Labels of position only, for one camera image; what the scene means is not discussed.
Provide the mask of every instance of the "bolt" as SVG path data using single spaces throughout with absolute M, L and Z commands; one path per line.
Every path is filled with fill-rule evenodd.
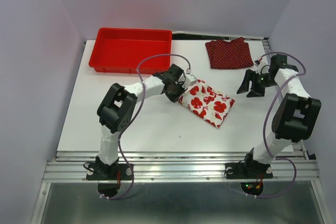
M 131 175 L 132 175 L 131 168 L 127 168 L 127 169 L 126 169 L 126 175 L 127 175 L 127 176 L 131 176 Z
M 226 168 L 226 173 L 229 174 L 229 175 L 233 174 L 233 169 L 232 169 L 232 167 L 227 167 L 227 168 Z
M 271 174 L 271 173 L 272 173 L 272 168 L 271 168 L 271 167 L 268 167 L 267 170 L 266 170 L 266 173 L 267 173 L 267 174 Z

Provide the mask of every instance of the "red tray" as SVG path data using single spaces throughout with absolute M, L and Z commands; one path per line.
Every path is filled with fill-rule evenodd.
M 89 66 L 97 72 L 136 73 L 145 58 L 170 54 L 169 30 L 100 28 Z M 141 73 L 153 74 L 170 67 L 170 56 L 157 57 L 141 65 Z

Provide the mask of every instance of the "red fabric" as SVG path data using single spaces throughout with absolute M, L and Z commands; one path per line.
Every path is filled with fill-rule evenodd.
M 230 42 L 216 40 L 205 43 L 210 67 L 213 69 L 238 69 L 253 66 L 248 43 L 238 38 Z
M 197 84 L 180 97 L 179 102 L 206 122 L 219 128 L 235 100 L 215 91 L 205 81 L 198 80 Z

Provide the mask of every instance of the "cloth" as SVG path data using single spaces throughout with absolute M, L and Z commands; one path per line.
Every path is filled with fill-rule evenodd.
M 248 43 L 243 37 L 230 42 L 214 40 L 205 43 L 210 67 L 213 69 L 239 69 L 253 66 Z
M 179 102 L 206 122 L 219 128 L 235 100 L 215 91 L 205 81 L 198 80 L 180 97 Z

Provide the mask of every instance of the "white tabletop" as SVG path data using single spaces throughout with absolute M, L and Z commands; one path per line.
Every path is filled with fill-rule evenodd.
M 135 152 L 248 152 L 262 141 L 262 124 L 275 95 L 267 88 L 263 98 L 236 95 L 246 69 L 214 70 L 209 66 L 206 40 L 174 40 L 172 53 L 187 57 L 192 73 L 214 89 L 236 100 L 224 123 L 217 129 L 165 95 L 145 100 L 138 118 L 121 139 L 123 150 Z M 139 82 L 136 74 L 97 73 L 88 65 L 95 41 L 88 40 L 58 151 L 95 151 L 100 147 L 100 124 L 97 108 L 113 83 Z M 248 41 L 252 59 L 265 53 L 261 41 Z M 172 57 L 183 69 L 183 59 Z M 284 151 L 292 152 L 292 146 Z

